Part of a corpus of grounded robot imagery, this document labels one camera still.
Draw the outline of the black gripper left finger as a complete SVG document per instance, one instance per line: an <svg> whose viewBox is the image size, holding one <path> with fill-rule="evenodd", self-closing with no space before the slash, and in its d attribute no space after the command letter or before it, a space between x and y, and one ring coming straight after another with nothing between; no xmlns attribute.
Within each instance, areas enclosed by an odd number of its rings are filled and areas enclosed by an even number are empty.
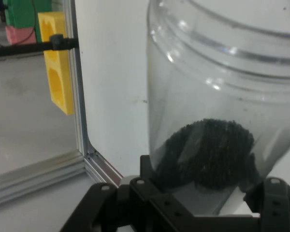
<svg viewBox="0 0 290 232"><path fill-rule="evenodd" d="M147 179L151 173L149 156L141 156L140 177L120 187L92 185L61 231L115 232L131 226L136 232L194 232L195 217L173 196L161 193Z"/></svg>

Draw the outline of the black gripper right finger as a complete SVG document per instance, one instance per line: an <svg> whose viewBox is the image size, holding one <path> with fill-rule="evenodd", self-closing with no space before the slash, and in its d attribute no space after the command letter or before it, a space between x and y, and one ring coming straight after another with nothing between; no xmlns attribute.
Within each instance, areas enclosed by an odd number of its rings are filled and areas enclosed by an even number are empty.
<svg viewBox="0 0 290 232"><path fill-rule="evenodd" d="M282 179L269 177L244 196L253 213L253 232L290 232L290 186Z"/></svg>

